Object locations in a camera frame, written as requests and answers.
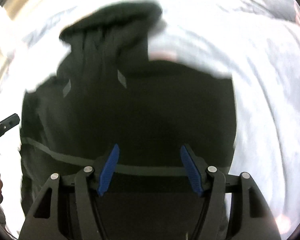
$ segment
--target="ridged blue surface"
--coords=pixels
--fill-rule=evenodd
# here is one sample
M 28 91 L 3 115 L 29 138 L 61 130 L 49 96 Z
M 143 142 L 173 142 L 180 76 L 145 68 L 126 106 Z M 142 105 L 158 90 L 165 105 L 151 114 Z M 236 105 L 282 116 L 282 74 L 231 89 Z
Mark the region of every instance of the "ridged blue surface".
M 203 188 L 201 185 L 201 176 L 200 173 L 195 166 L 192 158 L 190 157 L 187 149 L 185 146 L 182 146 L 180 149 L 180 156 L 181 161 L 183 163 L 183 166 L 186 169 L 186 173 L 188 175 L 188 179 L 190 182 L 190 185 L 192 187 L 192 190 L 197 193 L 199 196 L 202 196 L 203 194 Z
M 117 144 L 114 145 L 105 166 L 103 166 L 99 177 L 99 187 L 97 189 L 99 196 L 102 196 L 109 188 L 112 175 L 119 159 L 119 151 L 119 146 Z

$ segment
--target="black fabric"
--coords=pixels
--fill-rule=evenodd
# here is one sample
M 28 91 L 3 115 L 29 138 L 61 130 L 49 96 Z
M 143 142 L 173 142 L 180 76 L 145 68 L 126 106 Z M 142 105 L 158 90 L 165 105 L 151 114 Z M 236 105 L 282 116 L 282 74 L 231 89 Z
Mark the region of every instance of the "black fabric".
M 139 166 L 182 166 L 179 149 L 189 143 L 208 164 L 229 167 L 236 131 L 232 81 L 182 64 L 149 62 L 147 33 L 160 16 L 155 3 L 121 3 L 66 28 L 60 38 L 71 44 L 71 53 L 56 76 L 25 94 L 20 136 L 87 159 L 118 143 L 119 163 Z M 20 155 L 25 214 L 29 199 L 52 173 L 81 168 L 29 144 L 21 146 Z M 112 191 L 122 188 L 115 180 Z M 172 178 L 167 191 L 178 191 L 183 183 L 184 178 Z

